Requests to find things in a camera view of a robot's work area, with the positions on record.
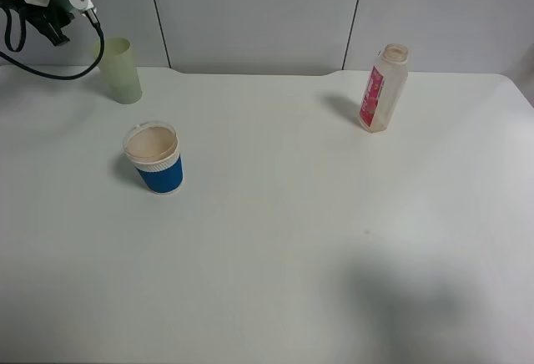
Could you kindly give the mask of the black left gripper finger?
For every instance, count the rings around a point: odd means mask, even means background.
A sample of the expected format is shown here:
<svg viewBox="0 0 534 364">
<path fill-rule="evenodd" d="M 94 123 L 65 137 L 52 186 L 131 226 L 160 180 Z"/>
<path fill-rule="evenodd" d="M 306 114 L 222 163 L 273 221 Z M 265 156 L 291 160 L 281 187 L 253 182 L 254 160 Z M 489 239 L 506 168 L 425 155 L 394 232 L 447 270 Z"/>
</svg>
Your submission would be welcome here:
<svg viewBox="0 0 534 364">
<path fill-rule="evenodd" d="M 74 20 L 72 13 L 55 7 L 30 7 L 28 21 L 54 46 L 62 46 L 70 42 L 63 33 L 63 28 Z"/>
</svg>

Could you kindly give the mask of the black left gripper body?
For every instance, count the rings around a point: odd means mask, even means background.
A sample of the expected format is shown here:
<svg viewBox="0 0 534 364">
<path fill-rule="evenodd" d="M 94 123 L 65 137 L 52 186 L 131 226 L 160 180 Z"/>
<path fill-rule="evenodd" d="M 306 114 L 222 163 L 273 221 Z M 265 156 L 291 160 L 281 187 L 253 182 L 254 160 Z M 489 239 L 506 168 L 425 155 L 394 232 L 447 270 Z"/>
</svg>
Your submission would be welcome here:
<svg viewBox="0 0 534 364">
<path fill-rule="evenodd" d="M 41 18 L 46 12 L 45 7 L 28 4 L 23 0 L 11 0 L 10 8 L 25 20 Z"/>
</svg>

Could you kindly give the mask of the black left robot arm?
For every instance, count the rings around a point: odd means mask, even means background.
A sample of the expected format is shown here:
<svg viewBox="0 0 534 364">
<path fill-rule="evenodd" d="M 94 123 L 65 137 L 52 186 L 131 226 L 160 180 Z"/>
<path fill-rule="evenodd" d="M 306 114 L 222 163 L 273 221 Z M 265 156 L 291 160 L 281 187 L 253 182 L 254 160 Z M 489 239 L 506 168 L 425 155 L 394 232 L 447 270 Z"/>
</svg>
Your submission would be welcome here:
<svg viewBox="0 0 534 364">
<path fill-rule="evenodd" d="M 49 0 L 44 7 L 26 3 L 24 0 L 1 0 L 1 9 L 7 19 L 4 42 L 10 52 L 19 53 L 23 50 L 28 23 L 55 47 L 70 42 L 70 39 L 63 33 L 63 28 L 68 26 L 74 19 L 74 15 L 71 13 L 72 7 L 68 0 Z M 12 43 L 12 13 L 18 15 L 20 26 L 17 45 Z"/>
</svg>

